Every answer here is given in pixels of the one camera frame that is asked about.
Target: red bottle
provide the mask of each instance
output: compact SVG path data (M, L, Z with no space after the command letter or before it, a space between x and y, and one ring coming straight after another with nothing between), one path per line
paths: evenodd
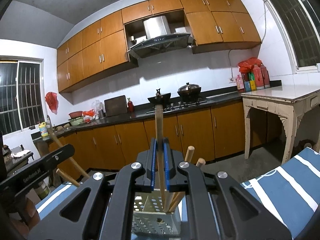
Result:
M129 112L134 111L134 105L133 105L132 101L130 100L130 98L128 98L128 110L129 110Z
M270 87L269 72L268 72L266 66L263 65L262 63L260 65L260 69L262 71L262 78L263 78L264 87L269 88Z
M261 68L259 68L257 64L254 64L254 67L252 69L252 73L254 74L254 81L256 83L257 90L264 89L262 71L261 71Z

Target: wooden table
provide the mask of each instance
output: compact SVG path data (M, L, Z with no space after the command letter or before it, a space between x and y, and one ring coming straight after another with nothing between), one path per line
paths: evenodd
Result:
M282 164L291 158L294 138L303 115L320 104L320 85L284 85L241 94L245 120L244 157L249 157L250 109L252 107L277 114L284 126L287 140ZM320 133L316 151L320 150Z

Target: range hood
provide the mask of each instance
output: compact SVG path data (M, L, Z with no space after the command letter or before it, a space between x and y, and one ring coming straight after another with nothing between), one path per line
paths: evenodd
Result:
M135 58L145 58L159 53L184 49L190 33L171 33L165 16L150 18L143 22L147 40L132 46L128 53Z

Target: red plastic bag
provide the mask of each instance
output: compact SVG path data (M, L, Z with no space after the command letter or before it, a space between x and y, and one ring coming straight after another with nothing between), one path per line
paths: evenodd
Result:
M59 106L59 102L57 99L57 93L48 92L45 95L45 101L47 102L51 112L53 112L54 114L57 114L58 113L58 106Z
M239 72L241 73L251 72L251 70L254 67L254 64L257 64L260 67L261 63L262 61L256 57L251 57L245 61L241 61L240 63L238 63Z

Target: pink bottle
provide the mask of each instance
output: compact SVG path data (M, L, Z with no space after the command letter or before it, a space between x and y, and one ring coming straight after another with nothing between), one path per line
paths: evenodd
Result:
M254 64L252 73L254 74L254 81L256 83L257 90L264 89L262 71L257 64Z
M263 65L262 63L261 63L261 65L260 65L260 69L261 69L261 71L262 71L262 77L263 77L264 87L265 87L265 88L269 88L269 87L270 87L269 72L268 72L266 66Z

